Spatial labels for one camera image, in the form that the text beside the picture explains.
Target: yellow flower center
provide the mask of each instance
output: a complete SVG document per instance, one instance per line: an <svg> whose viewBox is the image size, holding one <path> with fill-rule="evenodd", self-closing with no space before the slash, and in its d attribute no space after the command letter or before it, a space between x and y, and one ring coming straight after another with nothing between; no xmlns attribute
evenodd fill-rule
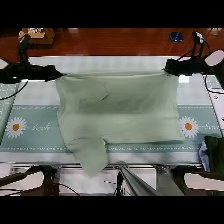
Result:
<svg viewBox="0 0 224 224"><path fill-rule="evenodd" d="M186 123L186 124L185 124L185 128L186 128L187 130L192 130L192 124L190 124L190 123Z"/></svg>
<svg viewBox="0 0 224 224"><path fill-rule="evenodd" d="M19 124L14 124L12 126L13 131L18 131L19 130Z"/></svg>

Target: wooden floor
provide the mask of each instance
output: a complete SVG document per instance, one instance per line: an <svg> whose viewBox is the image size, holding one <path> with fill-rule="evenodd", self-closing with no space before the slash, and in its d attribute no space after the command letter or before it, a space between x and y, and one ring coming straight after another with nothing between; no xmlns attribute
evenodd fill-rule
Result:
<svg viewBox="0 0 224 224"><path fill-rule="evenodd" d="M148 55L179 56L192 49L192 31L201 32L211 51L224 48L224 32L211 28L69 28L57 33L54 43L44 49L29 49L31 56L65 55ZM172 42L171 32L181 32L183 42ZM18 61L16 36L0 38L0 58Z"/></svg>

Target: white flower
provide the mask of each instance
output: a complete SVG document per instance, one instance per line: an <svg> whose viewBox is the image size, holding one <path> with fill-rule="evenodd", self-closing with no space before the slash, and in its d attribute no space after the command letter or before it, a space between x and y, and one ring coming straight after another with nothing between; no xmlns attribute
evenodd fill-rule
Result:
<svg viewBox="0 0 224 224"><path fill-rule="evenodd" d="M194 120L194 118L190 117L182 117L180 119L182 132L185 137L195 137L199 133L199 127L197 124L197 121Z"/></svg>
<svg viewBox="0 0 224 224"><path fill-rule="evenodd" d="M17 138L26 130L26 121L23 118L15 117L8 122L6 126L6 135L8 138Z"/></svg>

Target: blue round object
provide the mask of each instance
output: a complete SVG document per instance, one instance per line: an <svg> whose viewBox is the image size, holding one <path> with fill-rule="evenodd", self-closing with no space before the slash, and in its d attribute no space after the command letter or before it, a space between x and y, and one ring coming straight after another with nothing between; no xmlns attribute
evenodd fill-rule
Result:
<svg viewBox="0 0 224 224"><path fill-rule="evenodd" d="M170 40L172 40L173 42L181 42L183 41L184 37L181 33L179 32L172 32L170 34Z"/></svg>

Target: light green fabric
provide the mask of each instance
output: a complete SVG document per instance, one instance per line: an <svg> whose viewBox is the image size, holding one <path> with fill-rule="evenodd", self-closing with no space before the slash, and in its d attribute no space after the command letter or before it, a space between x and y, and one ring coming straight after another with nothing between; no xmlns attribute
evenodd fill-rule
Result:
<svg viewBox="0 0 224 224"><path fill-rule="evenodd" d="M93 176L108 164L105 142L184 140L177 83L178 77L163 71L76 74L56 80L65 145Z"/></svg>

